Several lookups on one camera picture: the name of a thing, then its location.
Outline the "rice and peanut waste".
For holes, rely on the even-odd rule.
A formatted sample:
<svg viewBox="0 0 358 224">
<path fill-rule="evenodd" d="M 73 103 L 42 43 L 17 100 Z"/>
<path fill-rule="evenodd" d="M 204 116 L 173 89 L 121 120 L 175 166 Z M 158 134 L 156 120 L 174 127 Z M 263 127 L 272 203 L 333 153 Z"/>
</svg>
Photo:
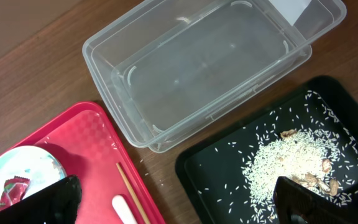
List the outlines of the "rice and peanut waste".
<svg viewBox="0 0 358 224">
<path fill-rule="evenodd" d="M 339 207 L 358 197 L 358 142 L 306 90 L 191 156 L 185 170 L 213 223 L 277 223 L 287 177 Z"/>
</svg>

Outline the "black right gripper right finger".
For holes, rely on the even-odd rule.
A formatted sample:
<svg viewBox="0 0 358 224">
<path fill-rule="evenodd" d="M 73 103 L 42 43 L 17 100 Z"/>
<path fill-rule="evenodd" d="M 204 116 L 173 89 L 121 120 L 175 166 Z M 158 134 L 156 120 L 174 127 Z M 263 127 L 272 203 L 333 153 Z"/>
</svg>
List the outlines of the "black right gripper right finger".
<svg viewBox="0 0 358 224">
<path fill-rule="evenodd" d="M 341 208 L 286 177 L 277 179 L 273 201 L 280 224 L 358 223 L 358 199 Z"/>
</svg>

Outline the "red snack wrapper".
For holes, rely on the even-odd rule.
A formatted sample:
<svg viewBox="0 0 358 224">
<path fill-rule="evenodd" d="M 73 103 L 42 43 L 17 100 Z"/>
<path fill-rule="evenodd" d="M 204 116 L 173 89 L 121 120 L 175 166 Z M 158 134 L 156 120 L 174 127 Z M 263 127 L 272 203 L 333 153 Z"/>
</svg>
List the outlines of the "red snack wrapper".
<svg viewBox="0 0 358 224">
<path fill-rule="evenodd" d="M 0 199 L 0 211 L 20 202 L 29 187 L 30 180 L 15 176 L 4 183 Z"/>
</svg>

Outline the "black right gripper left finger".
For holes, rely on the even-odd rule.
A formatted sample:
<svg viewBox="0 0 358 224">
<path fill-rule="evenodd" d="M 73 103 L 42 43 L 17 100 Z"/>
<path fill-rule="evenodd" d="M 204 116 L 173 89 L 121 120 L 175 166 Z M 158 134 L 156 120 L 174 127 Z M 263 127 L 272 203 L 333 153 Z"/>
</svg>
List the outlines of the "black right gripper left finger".
<svg viewBox="0 0 358 224">
<path fill-rule="evenodd" d="M 79 178 L 69 175 L 0 211 L 0 224 L 74 224 L 81 197 Z"/>
</svg>

